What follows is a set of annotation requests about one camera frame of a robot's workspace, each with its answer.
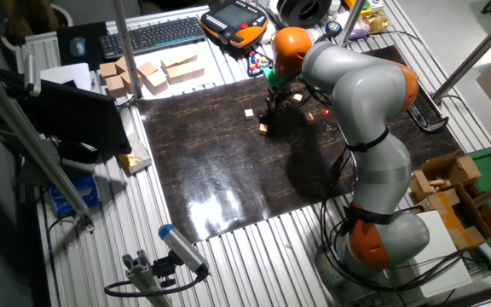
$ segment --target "keyboard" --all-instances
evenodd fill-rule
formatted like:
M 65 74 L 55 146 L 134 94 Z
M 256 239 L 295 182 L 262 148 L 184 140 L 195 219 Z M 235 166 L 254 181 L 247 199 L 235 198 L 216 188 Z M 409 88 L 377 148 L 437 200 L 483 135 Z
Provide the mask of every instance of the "keyboard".
M 129 34 L 134 55 L 192 43 L 205 38 L 205 32 L 196 17 L 143 27 L 129 31 Z M 118 34 L 101 37 L 100 45 L 106 60 L 123 56 Z

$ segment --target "robotic arm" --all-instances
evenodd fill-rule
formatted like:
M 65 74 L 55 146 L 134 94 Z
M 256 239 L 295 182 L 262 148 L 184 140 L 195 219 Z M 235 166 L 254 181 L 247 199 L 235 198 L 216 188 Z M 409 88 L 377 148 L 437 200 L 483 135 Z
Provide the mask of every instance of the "robotic arm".
M 387 220 L 355 221 L 342 246 L 334 247 L 341 251 L 338 257 L 355 275 L 368 276 L 417 255 L 429 242 L 429 232 L 416 215 L 394 213 L 412 167 L 404 144 L 385 126 L 388 116 L 406 111 L 416 99 L 416 73 L 332 43 L 312 47 L 302 70 L 307 83 L 332 93 L 333 116 L 356 161 L 354 210 Z

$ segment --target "wooden block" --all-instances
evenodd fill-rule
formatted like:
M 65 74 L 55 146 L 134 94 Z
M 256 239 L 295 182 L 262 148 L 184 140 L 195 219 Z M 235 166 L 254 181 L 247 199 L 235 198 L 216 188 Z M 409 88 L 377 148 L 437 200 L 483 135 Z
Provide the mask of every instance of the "wooden block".
M 182 82 L 194 79 L 194 64 L 188 63 L 180 65 L 181 73 L 182 73 Z
M 126 66 L 126 59 L 121 57 L 118 61 L 115 62 L 115 66 L 117 67 L 118 74 L 123 72 L 128 72 L 128 67 Z
M 194 78 L 204 76 L 205 68 L 200 61 L 194 61 L 189 64 L 194 73 Z
M 100 64 L 100 78 L 103 84 L 106 84 L 106 79 L 117 75 L 117 67 L 115 63 Z
M 145 86 L 153 95 L 158 95 L 168 89 L 168 82 L 163 72 L 158 71 L 147 77 Z
M 113 76 L 106 79 L 109 95 L 112 98 L 120 98 L 126 96 L 126 88 L 124 87 L 123 79 L 120 76 Z
M 150 61 L 146 61 L 143 63 L 141 66 L 137 68 L 137 71 L 140 73 L 140 75 L 144 78 L 149 77 L 150 75 L 154 74 L 156 71 L 159 69 L 153 65 Z
M 429 183 L 434 187 L 443 187 L 445 185 L 444 179 L 431 180 Z
M 168 83 L 177 84 L 183 81 L 183 74 L 180 67 L 170 67 L 166 69 Z
M 128 90 L 129 93 L 132 93 L 132 82 L 130 80 L 130 74 L 128 72 L 123 72 L 119 76 L 123 79 L 124 87 L 126 88 L 126 90 Z M 137 78 L 140 80 L 140 87 L 142 87 L 142 78 L 139 74 L 137 75 Z
M 245 110 L 244 113 L 245 113 L 245 120 L 252 120 L 255 118 L 255 113 L 251 109 Z
M 314 123 L 314 115 L 312 115 L 312 113 L 308 113 L 304 117 L 306 118 L 307 125 L 312 125 Z
M 198 60 L 198 55 L 194 53 L 188 53 L 188 52 L 181 52 L 177 54 L 175 57 L 172 58 L 167 58 L 163 59 L 162 62 L 162 70 L 164 70 L 166 73 L 167 69 L 170 67 L 176 67 L 181 64 L 186 64 L 190 63 L 192 61 Z
M 193 78 L 202 77 L 205 73 L 204 67 L 198 61 L 169 67 L 165 71 L 168 74 L 168 82 L 170 84 L 177 84 Z
M 266 136 L 267 133 L 269 133 L 269 127 L 265 124 L 260 124 L 259 125 L 259 135 Z

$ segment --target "floor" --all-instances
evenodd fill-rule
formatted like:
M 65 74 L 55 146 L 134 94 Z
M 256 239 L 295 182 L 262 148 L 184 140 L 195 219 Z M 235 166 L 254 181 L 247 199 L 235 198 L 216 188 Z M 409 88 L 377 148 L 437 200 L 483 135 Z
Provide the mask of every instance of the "floor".
M 487 2 L 400 0 L 399 4 L 449 75 L 491 31 L 491 14 L 480 13 Z M 490 63 L 491 50 L 458 82 L 457 88 L 491 135 L 491 101 L 477 82 Z

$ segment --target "black cable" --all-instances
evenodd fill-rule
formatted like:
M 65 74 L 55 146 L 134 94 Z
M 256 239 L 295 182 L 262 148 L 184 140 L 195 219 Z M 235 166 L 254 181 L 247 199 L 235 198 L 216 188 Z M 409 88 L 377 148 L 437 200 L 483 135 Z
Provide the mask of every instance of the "black cable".
M 33 201 L 33 205 L 36 205 L 44 196 L 45 193 L 49 190 L 50 185 L 41 190 L 41 194 Z
M 49 230 L 47 230 L 47 235 L 49 235 L 49 234 L 50 234 L 50 230 L 51 230 L 51 229 L 52 229 L 54 226 L 56 226 L 56 224 L 57 224 L 57 223 L 59 223 L 59 222 L 70 222 L 70 223 L 73 223 L 72 221 L 62 221 L 62 220 L 63 220 L 64 218 L 67 218 L 67 217 L 73 217 L 74 215 L 75 215 L 75 212 L 74 212 L 74 213 L 70 213 L 70 214 L 68 214 L 68 215 L 65 215 L 65 216 L 63 216 L 63 217 L 58 217 L 58 219 L 56 219 L 54 223 L 50 224 Z
M 121 292 L 116 292 L 112 291 L 110 289 L 115 288 L 115 287 L 120 287 L 120 286 L 125 286 L 125 285 L 131 285 L 131 281 L 119 281 L 115 282 L 103 289 L 103 291 L 110 296 L 114 296 L 117 298 L 145 298 L 145 297 L 151 297 L 151 296 L 160 296 L 160 295 L 166 295 L 166 294 L 172 294 L 172 293 L 178 293 L 181 291 L 185 291 L 187 289 L 190 289 L 191 287 L 194 287 L 197 283 L 201 282 L 202 279 L 200 277 L 196 277 L 196 279 L 189 283 L 188 285 L 177 287 L 174 289 L 170 290 L 161 290 L 161 291 L 151 291 L 151 292 L 144 292 L 144 293 L 121 293 Z
M 4 78 L 1 78 L 1 77 L 0 77 L 0 81 L 3 82 L 4 84 L 6 84 L 7 86 L 15 88 L 18 91 L 21 91 L 21 92 L 26 93 L 28 95 L 30 94 L 30 92 L 28 90 L 26 90 L 26 88 L 22 85 L 15 84 L 15 83 L 10 82 L 10 81 L 8 81 Z
M 327 238 L 326 222 L 324 221 L 325 220 L 325 214 L 326 214 L 326 201 L 324 201 L 322 203 L 321 213 L 322 213 L 321 214 L 321 241 L 322 241 L 322 245 L 327 249 L 328 246 L 327 246 L 326 242 L 329 241 L 329 238 Z M 336 234 L 337 237 L 340 235 L 340 231 L 341 231 L 341 229 L 339 229 L 337 231 L 337 234 Z M 328 261 L 329 264 L 331 266 L 333 266 L 333 268 L 336 269 L 338 272 L 340 272 L 342 277 L 344 277 L 344 278 L 346 278 L 346 279 L 348 279 L 354 283 L 357 283 L 361 286 L 371 288 L 373 290 L 393 292 L 393 293 L 411 290 L 411 289 L 414 289 L 416 287 L 420 287 L 420 286 L 424 285 L 425 283 L 433 280 L 434 278 L 438 277 L 442 272 L 444 272 L 446 269 L 448 269 L 451 266 L 453 266 L 454 264 L 456 264 L 460 260 L 460 255 L 461 255 L 461 252 L 454 252 L 450 255 L 445 256 L 445 258 L 441 262 L 436 264 L 433 268 L 424 272 L 422 275 L 417 276 L 416 278 L 412 279 L 411 281 L 409 281 L 403 285 L 400 285 L 398 287 L 386 287 L 386 286 L 380 285 L 377 282 L 370 281 L 368 279 L 361 278 L 359 276 L 354 276 L 353 273 L 351 273 L 349 271 L 349 269 L 347 269 L 344 266 L 344 264 L 342 264 L 339 261 L 338 256 L 333 251 L 333 249 L 329 247 L 328 250 L 329 250 L 330 254 L 332 255 L 332 259 L 327 257 L 329 260 Z M 443 266 L 445 263 L 447 263 L 448 261 L 451 261 L 451 260 L 453 260 L 453 261 L 450 264 Z
M 315 43 L 319 43 L 319 42 L 324 41 L 326 39 L 329 39 L 329 42 L 334 41 L 334 43 L 336 43 L 336 41 L 334 40 L 334 36 L 332 34 L 327 34 L 327 33 L 325 33 L 325 34 L 321 35 L 320 37 L 318 37 L 315 40 Z
M 450 299 L 450 297 L 452 296 L 452 294 L 453 294 L 455 291 L 456 291 L 456 289 L 452 290 L 452 291 L 450 292 L 450 294 L 447 296 L 447 299 L 445 299 L 445 300 L 444 300 L 444 302 L 442 302 L 442 304 L 445 304 L 445 303 L 446 303 L 446 302 L 447 302 L 447 301 Z
M 286 27 L 280 22 L 278 16 L 274 16 L 272 12 L 270 12 L 270 9 L 265 8 L 262 4 L 260 4 L 260 2 L 258 2 L 258 0 L 252 0 L 252 1 L 257 5 L 259 9 L 261 9 L 266 14 L 269 20 L 272 21 L 272 24 L 274 25 L 277 31 Z
M 396 295 L 401 300 L 402 307 L 407 307 L 407 304 L 405 303 L 405 300 L 402 298 L 401 294 L 399 294 L 399 292 L 396 292 Z
M 132 97 L 127 102 L 123 102 L 117 106 L 117 110 L 120 110 L 123 107 L 128 107 L 133 100 L 134 100 L 134 95 L 132 94 Z

